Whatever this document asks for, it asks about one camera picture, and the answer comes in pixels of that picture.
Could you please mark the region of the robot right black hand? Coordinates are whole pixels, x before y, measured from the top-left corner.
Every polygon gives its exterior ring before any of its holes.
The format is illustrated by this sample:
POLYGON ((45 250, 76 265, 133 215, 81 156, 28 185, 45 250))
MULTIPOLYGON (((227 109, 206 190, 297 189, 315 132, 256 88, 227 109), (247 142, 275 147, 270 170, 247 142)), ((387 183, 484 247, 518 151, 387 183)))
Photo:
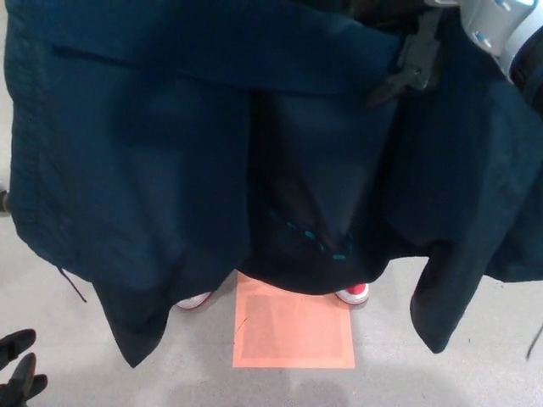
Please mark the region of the robot right black hand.
POLYGON ((404 40, 398 70, 377 86, 367 99, 368 106, 378 106, 407 91, 426 91, 439 79, 440 41, 436 38, 442 8, 431 8, 417 18, 417 31, 404 40))

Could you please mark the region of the robot left black hand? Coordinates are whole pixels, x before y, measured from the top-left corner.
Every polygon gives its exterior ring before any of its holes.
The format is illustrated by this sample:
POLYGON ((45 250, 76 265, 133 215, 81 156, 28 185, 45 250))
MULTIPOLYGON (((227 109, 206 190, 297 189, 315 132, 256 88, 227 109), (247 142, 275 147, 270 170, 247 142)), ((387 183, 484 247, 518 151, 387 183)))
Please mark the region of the robot left black hand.
MULTIPOLYGON (((24 329, 1 339, 1 369, 17 360, 36 341, 36 331, 24 329)), ((36 374, 36 355, 23 356, 7 383, 1 384, 2 407, 24 407, 48 386, 48 377, 36 374)))

